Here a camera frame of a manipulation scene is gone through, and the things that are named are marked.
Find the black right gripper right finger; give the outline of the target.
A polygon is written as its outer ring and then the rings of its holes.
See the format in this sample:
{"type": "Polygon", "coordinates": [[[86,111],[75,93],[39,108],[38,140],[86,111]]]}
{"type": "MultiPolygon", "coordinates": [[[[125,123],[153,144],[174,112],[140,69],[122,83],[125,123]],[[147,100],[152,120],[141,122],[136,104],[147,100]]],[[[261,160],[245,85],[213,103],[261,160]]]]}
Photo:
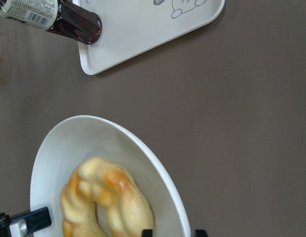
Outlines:
{"type": "Polygon", "coordinates": [[[176,231],[164,231],[158,232],[155,229],[144,229],[141,231],[142,237],[208,237],[208,233],[204,229],[196,229],[188,234],[180,233],[176,231]]]}

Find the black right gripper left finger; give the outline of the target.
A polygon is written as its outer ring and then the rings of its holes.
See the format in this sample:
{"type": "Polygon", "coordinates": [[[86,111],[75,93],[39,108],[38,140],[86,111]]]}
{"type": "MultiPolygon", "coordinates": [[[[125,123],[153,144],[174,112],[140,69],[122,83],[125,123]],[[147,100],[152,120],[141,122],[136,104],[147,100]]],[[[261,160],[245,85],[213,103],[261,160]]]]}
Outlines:
{"type": "Polygon", "coordinates": [[[51,225],[48,207],[25,211],[14,216],[0,213],[0,237],[25,237],[51,225]]]}

